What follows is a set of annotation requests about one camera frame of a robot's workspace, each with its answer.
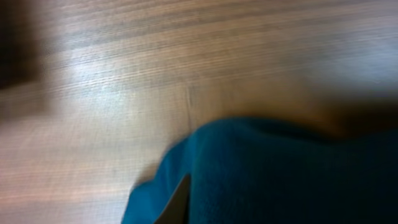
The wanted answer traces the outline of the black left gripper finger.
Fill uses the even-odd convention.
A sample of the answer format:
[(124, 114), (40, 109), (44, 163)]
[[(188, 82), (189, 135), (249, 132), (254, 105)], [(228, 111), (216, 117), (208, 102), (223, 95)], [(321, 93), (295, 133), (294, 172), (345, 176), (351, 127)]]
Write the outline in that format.
[(191, 177), (185, 175), (154, 224), (187, 224)]

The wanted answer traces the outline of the blue t-shirt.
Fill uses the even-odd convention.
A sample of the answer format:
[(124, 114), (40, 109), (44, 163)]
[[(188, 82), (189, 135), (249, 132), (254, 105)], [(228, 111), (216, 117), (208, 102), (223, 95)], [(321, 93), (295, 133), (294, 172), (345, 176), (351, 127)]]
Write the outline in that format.
[(397, 131), (335, 141), (276, 120), (208, 123), (134, 187), (123, 223), (154, 223), (189, 174), (188, 223), (396, 223)]

